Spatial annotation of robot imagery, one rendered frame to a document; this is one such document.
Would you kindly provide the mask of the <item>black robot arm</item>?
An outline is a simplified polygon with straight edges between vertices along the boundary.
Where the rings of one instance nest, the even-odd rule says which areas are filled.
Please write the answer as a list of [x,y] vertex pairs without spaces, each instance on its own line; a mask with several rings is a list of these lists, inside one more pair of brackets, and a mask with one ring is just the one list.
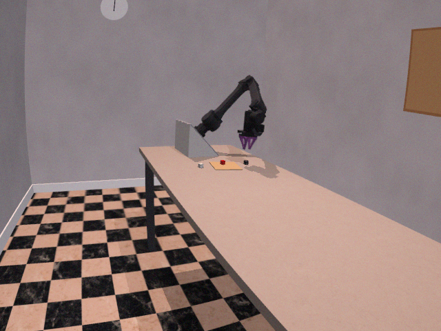
[[[247,83],[243,84],[243,82]],[[226,100],[224,100],[224,102],[222,102],[217,109],[214,111],[210,110],[207,114],[205,114],[201,119],[202,123],[194,128],[201,134],[202,137],[204,137],[205,133],[209,130],[211,132],[217,130],[223,122],[221,119],[225,112],[247,90],[250,92],[252,102],[249,105],[251,110],[245,111],[245,121],[251,121],[251,123],[245,122],[243,131],[254,132],[256,136],[260,136],[264,132],[265,125],[262,125],[262,123],[265,120],[266,115],[264,113],[266,113],[267,108],[264,103],[261,103],[263,100],[259,93],[260,89],[258,83],[253,77],[251,78],[250,75],[239,81],[238,86],[228,96],[228,98],[226,98]]]

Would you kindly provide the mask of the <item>tan mat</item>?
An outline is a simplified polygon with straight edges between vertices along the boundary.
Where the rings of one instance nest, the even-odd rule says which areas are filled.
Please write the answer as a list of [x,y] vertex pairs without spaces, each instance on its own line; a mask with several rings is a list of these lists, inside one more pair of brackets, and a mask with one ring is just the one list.
[[225,162],[225,165],[221,165],[220,162],[210,162],[215,170],[242,170],[235,162]]

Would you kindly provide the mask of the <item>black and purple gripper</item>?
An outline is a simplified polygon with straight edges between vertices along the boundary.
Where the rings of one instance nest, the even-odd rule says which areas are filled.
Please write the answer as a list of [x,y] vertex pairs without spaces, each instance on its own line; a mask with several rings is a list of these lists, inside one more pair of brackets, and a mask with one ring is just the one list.
[[[243,127],[243,130],[244,130],[244,127]],[[250,150],[251,147],[253,146],[254,142],[257,140],[257,136],[255,136],[253,132],[244,132],[243,130],[238,130],[238,133],[242,133],[243,132],[242,134],[239,134],[240,141],[242,143],[242,146],[243,146],[244,150],[246,148],[247,141],[248,141],[248,148]],[[250,143],[251,139],[253,139],[252,143]]]

